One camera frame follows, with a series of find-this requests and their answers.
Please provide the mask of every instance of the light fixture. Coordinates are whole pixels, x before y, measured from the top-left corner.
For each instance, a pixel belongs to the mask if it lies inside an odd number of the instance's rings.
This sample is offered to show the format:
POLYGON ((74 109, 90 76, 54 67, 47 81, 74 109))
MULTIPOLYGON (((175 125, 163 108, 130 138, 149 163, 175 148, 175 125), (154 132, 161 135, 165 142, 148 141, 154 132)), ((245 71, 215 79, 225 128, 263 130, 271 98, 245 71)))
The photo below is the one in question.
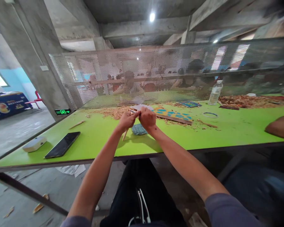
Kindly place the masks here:
POLYGON ((149 16, 149 20, 153 22, 155 20, 155 13, 151 13, 149 16))

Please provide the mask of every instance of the concrete floor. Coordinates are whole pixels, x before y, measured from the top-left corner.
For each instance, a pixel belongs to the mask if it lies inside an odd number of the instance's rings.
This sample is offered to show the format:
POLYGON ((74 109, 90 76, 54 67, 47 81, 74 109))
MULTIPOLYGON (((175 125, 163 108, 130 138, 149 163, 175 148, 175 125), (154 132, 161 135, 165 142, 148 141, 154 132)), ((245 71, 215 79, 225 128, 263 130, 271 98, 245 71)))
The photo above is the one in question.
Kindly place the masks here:
MULTIPOLYGON (((0 141, 4 138, 4 142, 0 142, 0 155, 54 122, 46 107, 42 106, 41 108, 42 111, 37 111, 36 109, 27 110, 24 113, 0 121, 0 141)), ((220 152, 207 155, 200 154, 196 157, 209 170, 216 173, 230 159, 229 155, 224 154, 223 156, 220 152), (215 160, 215 165, 211 165, 208 158, 215 160)), ((210 226, 203 202, 172 167, 167 158, 162 154, 151 160, 185 219, 188 220, 194 212, 198 212, 205 223, 210 226)), ((98 214, 99 216, 94 217, 93 226, 99 226, 101 219, 108 214, 124 168, 125 166, 122 162, 113 162, 104 193, 98 204, 101 212, 98 214)), ((85 172, 77 178, 63 174, 55 168, 8 172, 8 174, 11 176, 18 174, 19 177, 17 179, 29 175, 20 180, 20 182, 41 195, 49 194, 53 202, 69 210, 85 172)), ((47 207, 33 214, 33 209, 37 205, 36 202, 12 189, 6 189, 6 186, 0 184, 0 226, 56 227, 64 220, 64 216, 47 207), (15 210, 9 217, 3 218, 12 206, 15 206, 15 210)))

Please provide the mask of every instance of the smartphone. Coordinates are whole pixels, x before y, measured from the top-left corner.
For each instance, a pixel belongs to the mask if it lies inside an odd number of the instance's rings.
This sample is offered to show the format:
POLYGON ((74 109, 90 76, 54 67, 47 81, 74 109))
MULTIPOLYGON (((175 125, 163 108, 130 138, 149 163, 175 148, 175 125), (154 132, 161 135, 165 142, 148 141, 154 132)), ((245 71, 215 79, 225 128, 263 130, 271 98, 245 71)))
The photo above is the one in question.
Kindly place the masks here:
POLYGON ((60 140, 60 142, 56 146, 52 148, 49 153, 47 153, 44 158, 50 159, 63 156, 73 144, 73 142, 75 142, 79 135, 80 132, 68 133, 62 140, 60 140))

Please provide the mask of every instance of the green exit sign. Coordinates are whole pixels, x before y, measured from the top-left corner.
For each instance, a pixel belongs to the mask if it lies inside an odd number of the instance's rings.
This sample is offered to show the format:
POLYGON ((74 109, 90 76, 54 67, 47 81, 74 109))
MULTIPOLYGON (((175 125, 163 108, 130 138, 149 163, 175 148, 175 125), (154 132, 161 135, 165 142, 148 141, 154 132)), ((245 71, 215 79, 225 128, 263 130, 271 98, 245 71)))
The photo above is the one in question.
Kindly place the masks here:
POLYGON ((57 115, 68 115, 72 111, 70 109, 55 110, 57 115))

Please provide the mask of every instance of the perforated metal screen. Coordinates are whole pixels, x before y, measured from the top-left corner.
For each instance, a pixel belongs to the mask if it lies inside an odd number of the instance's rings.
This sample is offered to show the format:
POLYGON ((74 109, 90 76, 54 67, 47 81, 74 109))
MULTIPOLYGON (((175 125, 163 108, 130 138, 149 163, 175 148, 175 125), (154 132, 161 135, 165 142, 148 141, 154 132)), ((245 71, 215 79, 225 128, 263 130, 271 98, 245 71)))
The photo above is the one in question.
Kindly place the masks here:
POLYGON ((75 109, 272 93, 284 88, 284 38, 51 55, 75 109))

